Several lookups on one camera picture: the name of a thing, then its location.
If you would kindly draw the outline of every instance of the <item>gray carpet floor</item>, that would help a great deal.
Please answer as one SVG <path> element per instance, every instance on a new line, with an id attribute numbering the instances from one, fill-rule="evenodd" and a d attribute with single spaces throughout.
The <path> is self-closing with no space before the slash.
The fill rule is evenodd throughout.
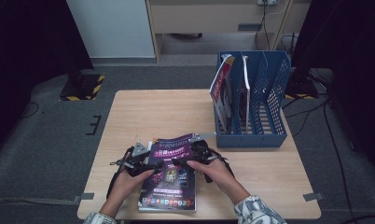
<path id="1" fill-rule="evenodd" d="M 32 102 L 0 151 L 0 199 L 73 200 L 85 188 L 117 91 L 208 89 L 215 66 L 97 66 L 96 72 L 104 74 L 105 79 L 95 100 L 59 101 L 67 76 L 55 77 L 33 89 Z M 326 99 L 324 94 L 319 99 L 297 100 L 285 108 L 285 115 L 312 109 Z M 284 100 L 284 105 L 291 101 Z M 319 201 L 322 216 L 287 221 L 342 223 L 352 215 L 323 107 L 305 120 L 306 115 L 290 117 L 287 122 L 293 134 L 299 133 L 294 139 L 313 190 L 325 195 Z M 364 153 L 350 150 L 338 116 L 328 105 L 326 115 L 340 153 L 354 216 L 375 215 L 375 168 Z M 93 131 L 90 124 L 97 121 L 94 116 L 101 116 L 101 121 L 96 134 L 88 135 Z M 77 204 L 0 202 L 0 224 L 82 223 L 76 216 L 77 208 Z M 358 223 L 375 223 L 375 218 Z"/>

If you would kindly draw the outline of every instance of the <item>book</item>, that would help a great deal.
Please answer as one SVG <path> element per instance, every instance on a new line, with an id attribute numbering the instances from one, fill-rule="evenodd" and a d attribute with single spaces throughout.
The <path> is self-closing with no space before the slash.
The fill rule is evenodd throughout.
<path id="1" fill-rule="evenodd" d="M 240 98 L 240 118 L 243 122 L 245 133 L 249 133 L 249 101 L 251 88 L 249 86 L 248 71 L 246 68 L 246 62 L 248 61 L 248 56 L 243 56 L 243 85 L 241 88 L 241 98 Z"/>
<path id="2" fill-rule="evenodd" d="M 231 54 L 221 55 L 222 63 L 216 71 L 210 88 L 216 114 L 225 133 L 231 133 L 232 91 L 230 72 L 235 57 Z"/>
<path id="3" fill-rule="evenodd" d="M 188 165 L 173 165 L 172 159 L 191 158 L 189 139 L 193 133 L 174 139 L 154 139 L 147 164 L 164 161 L 158 172 L 142 185 L 138 202 L 140 212 L 195 212 L 196 175 Z"/>

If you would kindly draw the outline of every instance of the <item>patterned sleeve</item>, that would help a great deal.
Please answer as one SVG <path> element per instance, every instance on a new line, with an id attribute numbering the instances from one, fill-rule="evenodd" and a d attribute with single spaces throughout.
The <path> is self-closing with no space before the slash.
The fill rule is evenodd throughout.
<path id="1" fill-rule="evenodd" d="M 259 197 L 249 196 L 234 206 L 239 224 L 285 224 L 277 212 L 269 208 Z"/>
<path id="2" fill-rule="evenodd" d="M 90 213 L 83 224 L 116 224 L 116 221 L 101 213 Z"/>

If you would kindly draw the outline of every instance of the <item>person's right hand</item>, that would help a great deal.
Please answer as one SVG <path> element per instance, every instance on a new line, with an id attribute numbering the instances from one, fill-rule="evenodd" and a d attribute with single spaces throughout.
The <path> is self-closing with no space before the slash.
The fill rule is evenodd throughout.
<path id="1" fill-rule="evenodd" d="M 188 161 L 187 164 L 196 171 L 211 177 L 219 189 L 227 194 L 234 204 L 250 196 L 249 192 L 234 178 L 220 159 L 216 159 L 208 165 L 197 161 Z"/>

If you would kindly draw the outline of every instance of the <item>black cable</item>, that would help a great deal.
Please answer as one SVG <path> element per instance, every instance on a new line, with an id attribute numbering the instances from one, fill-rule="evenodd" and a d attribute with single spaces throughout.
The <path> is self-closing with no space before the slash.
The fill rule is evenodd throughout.
<path id="1" fill-rule="evenodd" d="M 337 155 L 337 158 L 338 158 L 338 161 L 339 161 L 339 166 L 340 166 L 340 171 L 341 171 L 342 184 L 343 184 L 343 187 L 344 187 L 345 197 L 347 198 L 348 209 L 350 210 L 350 214 L 351 214 L 351 217 L 352 217 L 351 219 L 349 219 L 347 221 L 344 221 L 341 224 L 347 224 L 347 223 L 352 223 L 352 222 L 355 223 L 355 224 L 357 224 L 358 220 L 363 220 L 363 219 L 368 219 L 368 218 L 375 218 L 375 215 L 362 216 L 362 217 L 355 217 L 354 216 L 354 212 L 353 212 L 353 208 L 352 208 L 351 200 L 350 200 L 350 193 L 349 193 L 348 188 L 347 188 L 347 181 L 345 179 L 344 168 L 342 166 L 339 149 L 337 148 L 336 141 L 335 141 L 334 136 L 333 136 L 333 132 L 332 132 L 332 130 L 330 128 L 329 121 L 327 119 L 326 104 L 324 104 L 324 116 L 325 116 L 326 126 L 327 126 L 327 129 L 329 130 L 330 137 L 331 137 L 332 143 L 333 143 L 333 147 L 335 148 L 336 155 Z"/>
<path id="2" fill-rule="evenodd" d="M 307 118 L 309 117 L 309 115 L 310 115 L 311 112 L 312 111 L 310 111 L 310 112 L 307 113 L 306 118 L 303 121 L 303 125 L 301 125 L 301 128 L 300 128 L 300 130 L 297 133 L 292 134 L 293 137 L 295 137 L 296 135 L 300 134 L 301 131 L 303 131 L 304 125 L 306 124 Z"/>
<path id="3" fill-rule="evenodd" d="M 36 112 L 38 112 L 39 110 L 39 104 L 35 103 L 35 102 L 30 102 L 29 104 L 31 105 L 36 105 L 36 110 L 31 113 L 30 115 L 27 115 L 27 116 L 21 116 L 21 119 L 27 119 L 27 118 L 30 118 L 32 115 L 36 114 Z"/>
<path id="4" fill-rule="evenodd" d="M 295 50 L 295 33 L 292 34 L 292 41 L 290 41 L 290 54 L 293 54 L 293 51 Z"/>
<path id="5" fill-rule="evenodd" d="M 298 112 L 297 114 L 293 114 L 293 115 L 289 115 L 289 116 L 285 116 L 285 117 L 286 117 L 287 119 L 289 119 L 289 118 L 295 117 L 295 116 L 300 115 L 300 114 L 313 112 L 314 110 L 316 110 L 316 109 L 320 108 L 321 106 L 323 106 L 324 104 L 326 104 L 328 101 L 329 101 L 329 98 L 327 98 L 324 102 L 322 102 L 320 105 L 316 106 L 316 107 L 313 108 L 313 109 L 305 110 L 305 111 L 301 111 L 301 112 Z"/>
<path id="6" fill-rule="evenodd" d="M 283 48 L 284 48 L 284 51 L 286 51 L 286 52 L 292 52 L 293 50 L 294 50 L 294 48 L 295 47 L 293 47 L 293 45 L 292 45 L 292 47 L 291 48 L 289 48 L 289 49 L 286 49 L 285 48 L 285 44 L 284 44 L 284 38 L 285 37 L 293 37 L 293 38 L 296 38 L 296 39 L 299 39 L 299 37 L 298 36 L 295 36 L 295 35 L 283 35 L 283 37 L 281 37 L 281 44 L 282 44 L 282 46 L 283 46 Z"/>
<path id="7" fill-rule="evenodd" d="M 264 12 L 263 12 L 263 29 L 264 29 L 264 34 L 266 35 L 266 39 L 267 39 L 267 48 L 270 50 L 270 40 L 269 40 L 269 36 L 267 34 L 267 30 L 266 30 L 266 11 L 267 11 L 267 7 L 269 6 L 269 3 L 267 3 L 267 5 L 264 8 Z"/>
<path id="8" fill-rule="evenodd" d="M 349 219 L 347 221 L 342 222 L 341 224 L 348 224 L 348 223 L 351 223 L 351 222 L 356 222 L 358 220 L 369 219 L 369 218 L 375 218 L 375 215 L 352 218 L 352 219 Z"/>
<path id="9" fill-rule="evenodd" d="M 265 34 L 266 34 L 266 37 L 267 37 L 267 43 L 268 43 L 268 48 L 270 49 L 270 41 L 269 41 L 269 37 L 267 35 L 267 31 L 266 31 L 266 25 L 264 24 L 265 22 L 265 18 L 266 18 L 266 9 L 267 9 L 267 6 L 268 5 L 265 5 L 263 8 L 264 8 L 264 14 L 263 14 L 263 18 L 262 18 L 262 21 L 260 22 L 260 25 L 259 25 L 259 28 L 257 28 L 257 32 L 255 33 L 255 45 L 257 47 L 257 50 L 259 50 L 259 47 L 257 45 L 257 33 L 259 32 L 259 30 L 261 29 L 261 27 L 263 26 L 264 28 L 264 31 L 265 31 Z"/>
<path id="10" fill-rule="evenodd" d="M 340 158 L 339 149 L 337 148 L 336 141 L 335 141 L 335 139 L 334 139 L 332 129 L 330 128 L 329 121 L 328 121 L 328 119 L 327 119 L 327 114 L 326 114 L 326 104 L 327 104 L 327 101 L 326 101 L 326 103 L 324 104 L 324 117 L 325 117 L 325 122 L 326 122 L 327 129 L 329 130 L 330 138 L 331 138 L 331 140 L 332 140 L 333 147 L 334 147 L 335 152 L 336 152 L 336 155 L 337 155 L 337 159 L 338 159 L 338 161 L 339 161 L 339 167 L 340 167 L 340 171 L 341 171 L 342 184 L 343 184 L 343 186 L 344 186 L 345 197 L 347 198 L 348 209 L 349 209 L 349 211 L 350 211 L 351 217 L 352 217 L 353 220 L 354 220 L 354 219 L 355 219 L 355 216 L 354 216 L 354 213 L 353 213 L 353 208 L 352 208 L 352 206 L 351 206 L 350 193 L 348 192 L 348 189 L 347 189 L 347 181 L 345 180 L 345 173 L 344 173 L 344 168 L 343 168 L 343 166 L 342 166 L 342 162 L 341 162 L 341 158 Z"/>
<path id="11" fill-rule="evenodd" d="M 295 98 L 293 101 L 289 102 L 288 104 L 283 106 L 283 109 L 287 108 L 288 106 L 292 105 L 295 103 L 297 100 L 304 99 L 304 97 L 309 96 L 308 94 L 300 96 L 299 98 Z"/>

